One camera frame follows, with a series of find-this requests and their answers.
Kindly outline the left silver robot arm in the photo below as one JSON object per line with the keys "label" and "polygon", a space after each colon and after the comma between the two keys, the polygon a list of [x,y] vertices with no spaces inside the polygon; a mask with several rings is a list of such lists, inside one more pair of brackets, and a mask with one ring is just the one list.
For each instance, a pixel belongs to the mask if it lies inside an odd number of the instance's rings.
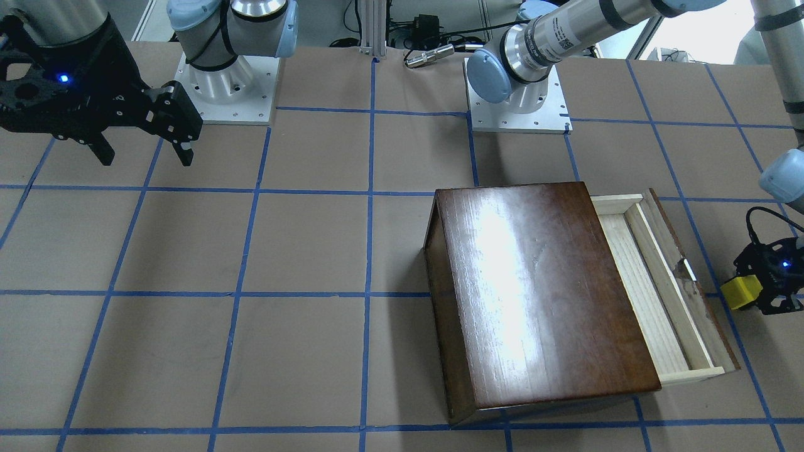
{"label": "left silver robot arm", "polygon": [[[651,23],[706,11],[718,1],[525,1],[517,20],[465,61],[470,89],[491,105],[511,100],[517,89],[545,83],[552,68],[587,48],[639,28],[631,55],[640,55]],[[802,211],[802,2],[752,1],[753,29],[760,35],[778,85],[796,147],[762,172],[760,187],[776,201]]]}

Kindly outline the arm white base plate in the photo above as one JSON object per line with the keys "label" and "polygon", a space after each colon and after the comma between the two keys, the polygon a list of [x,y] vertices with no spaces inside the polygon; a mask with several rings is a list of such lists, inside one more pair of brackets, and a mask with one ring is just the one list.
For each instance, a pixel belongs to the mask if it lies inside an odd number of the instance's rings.
{"label": "arm white base plate", "polygon": [[205,72],[181,55],[175,80],[187,90],[205,125],[269,126],[284,59],[239,55],[229,68]]}
{"label": "arm white base plate", "polygon": [[548,79],[517,87],[501,103],[483,100],[470,83],[466,97],[474,132],[564,134],[573,129],[557,67],[551,69]]}

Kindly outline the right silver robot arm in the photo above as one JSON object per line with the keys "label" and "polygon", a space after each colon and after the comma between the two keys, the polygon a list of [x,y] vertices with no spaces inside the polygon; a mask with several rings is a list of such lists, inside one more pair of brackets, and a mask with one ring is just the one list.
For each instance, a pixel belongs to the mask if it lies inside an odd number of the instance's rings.
{"label": "right silver robot arm", "polygon": [[[177,68],[193,101],[271,106],[281,59],[298,41],[295,1],[169,1],[166,14],[183,48]],[[33,42],[46,49],[77,44],[111,20],[98,1],[3,1]]]}

